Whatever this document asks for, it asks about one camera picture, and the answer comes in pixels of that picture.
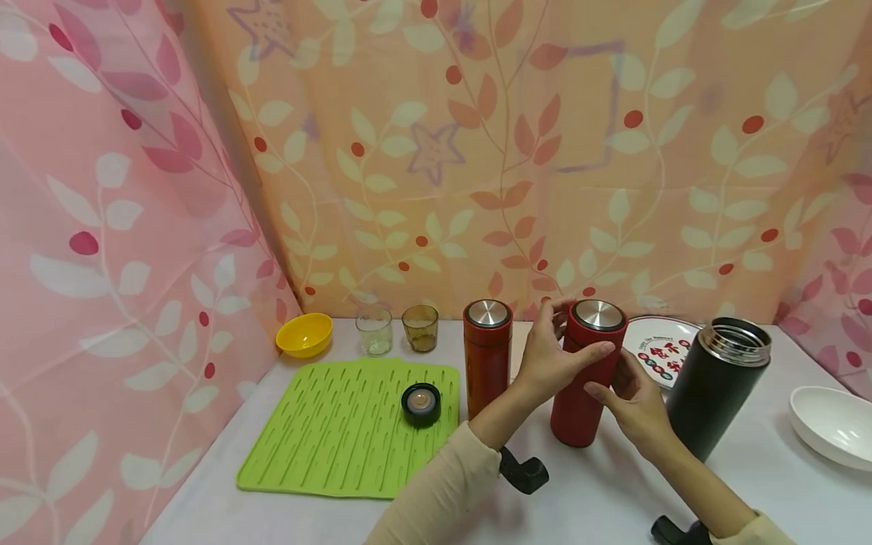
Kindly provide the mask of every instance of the person's left hand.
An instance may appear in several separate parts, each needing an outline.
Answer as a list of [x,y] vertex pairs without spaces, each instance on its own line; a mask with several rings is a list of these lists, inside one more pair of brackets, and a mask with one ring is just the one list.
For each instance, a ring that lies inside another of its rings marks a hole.
[[514,383],[526,389],[538,405],[568,386],[579,371],[615,350],[614,343],[604,341],[575,353],[563,351],[560,339],[575,302],[575,298],[565,297],[543,303],[527,335],[521,369]]

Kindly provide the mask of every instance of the black handle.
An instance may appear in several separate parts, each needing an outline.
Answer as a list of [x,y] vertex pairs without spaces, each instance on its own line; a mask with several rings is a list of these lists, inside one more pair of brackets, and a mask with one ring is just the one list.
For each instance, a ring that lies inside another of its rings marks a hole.
[[694,522],[687,532],[683,532],[669,517],[661,516],[654,521],[651,535],[658,545],[712,545],[708,528],[699,521]]
[[508,484],[524,494],[530,495],[548,482],[548,469],[538,458],[519,464],[506,447],[500,449],[500,455],[500,474],[506,478]]

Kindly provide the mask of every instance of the black thermos bottle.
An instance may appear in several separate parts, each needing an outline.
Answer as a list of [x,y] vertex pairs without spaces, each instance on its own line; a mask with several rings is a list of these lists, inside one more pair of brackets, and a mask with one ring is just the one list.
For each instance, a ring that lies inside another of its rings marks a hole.
[[666,401],[675,434],[699,460],[712,453],[769,366],[772,339],[757,324],[715,318],[693,339]]

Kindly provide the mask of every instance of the thermos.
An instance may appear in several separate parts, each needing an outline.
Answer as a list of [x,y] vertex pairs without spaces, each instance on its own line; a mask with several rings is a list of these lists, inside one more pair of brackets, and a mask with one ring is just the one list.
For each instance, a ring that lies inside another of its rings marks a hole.
[[603,414],[603,405],[593,399],[584,385],[590,381],[610,387],[621,356],[627,316],[611,303],[584,299],[573,305],[566,324],[563,349],[578,352],[589,344],[611,341],[615,350],[578,373],[572,383],[554,397],[551,431],[569,446],[588,446],[594,442]]
[[697,333],[666,411],[675,434],[705,461],[769,366],[772,339],[757,324],[715,318]]
[[474,301],[463,310],[470,420],[508,388],[512,318],[512,310],[494,299]]

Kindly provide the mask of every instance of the beige sleeve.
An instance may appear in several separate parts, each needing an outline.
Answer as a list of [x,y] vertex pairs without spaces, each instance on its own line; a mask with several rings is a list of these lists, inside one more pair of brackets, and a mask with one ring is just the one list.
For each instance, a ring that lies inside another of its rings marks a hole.
[[464,422],[378,519],[365,545],[435,545],[490,491],[501,456]]
[[712,536],[712,545],[796,545],[769,517],[759,511],[757,515],[756,519],[732,537],[717,539]]

